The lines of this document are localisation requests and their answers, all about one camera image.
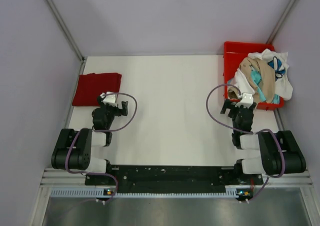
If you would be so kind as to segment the beige t-shirt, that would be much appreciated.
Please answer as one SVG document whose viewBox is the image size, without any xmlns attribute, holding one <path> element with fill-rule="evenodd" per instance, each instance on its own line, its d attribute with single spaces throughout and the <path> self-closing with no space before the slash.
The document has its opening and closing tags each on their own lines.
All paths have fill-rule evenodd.
<svg viewBox="0 0 320 226">
<path fill-rule="evenodd" d="M 251 78 L 252 70 L 257 71 L 261 75 L 262 83 L 259 86 L 266 97 L 266 103 L 271 103 L 275 95 L 275 70 L 265 61 L 258 58 L 252 59 L 246 57 L 239 64 L 234 77 L 228 82 L 227 97 L 239 100 L 243 93 L 250 93 L 253 95 L 253 101 L 256 104 L 262 103 L 257 93 L 258 87 L 255 86 Z"/>
</svg>

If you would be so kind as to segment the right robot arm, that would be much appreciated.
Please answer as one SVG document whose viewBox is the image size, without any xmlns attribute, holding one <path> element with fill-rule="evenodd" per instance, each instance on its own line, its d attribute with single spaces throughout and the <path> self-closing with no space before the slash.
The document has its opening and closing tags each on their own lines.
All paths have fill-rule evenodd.
<svg viewBox="0 0 320 226">
<path fill-rule="evenodd" d="M 221 109 L 224 114 L 229 109 L 228 117 L 232 120 L 231 134 L 233 145 L 239 150 L 254 150 L 259 156 L 247 159 L 238 159 L 233 172 L 234 180 L 245 184 L 253 174 L 267 174 L 277 176 L 280 174 L 303 173 L 306 160 L 289 130 L 276 133 L 251 132 L 254 108 L 256 104 L 246 108 L 237 106 L 236 102 L 225 100 Z"/>
</svg>

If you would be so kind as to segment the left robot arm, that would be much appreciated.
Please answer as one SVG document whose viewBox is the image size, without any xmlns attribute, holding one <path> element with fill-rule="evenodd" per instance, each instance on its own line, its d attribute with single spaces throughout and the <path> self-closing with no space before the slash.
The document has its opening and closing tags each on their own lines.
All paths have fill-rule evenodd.
<svg viewBox="0 0 320 226">
<path fill-rule="evenodd" d="M 102 184 L 113 180 L 110 162 L 94 155 L 92 148 L 99 149 L 111 144 L 113 134 L 109 132 L 115 117 L 128 115 L 128 101 L 115 102 L 116 96 L 98 97 L 99 107 L 91 113 L 92 127 L 81 130 L 64 128 L 60 131 L 51 156 L 54 169 L 69 169 L 96 173 Z"/>
</svg>

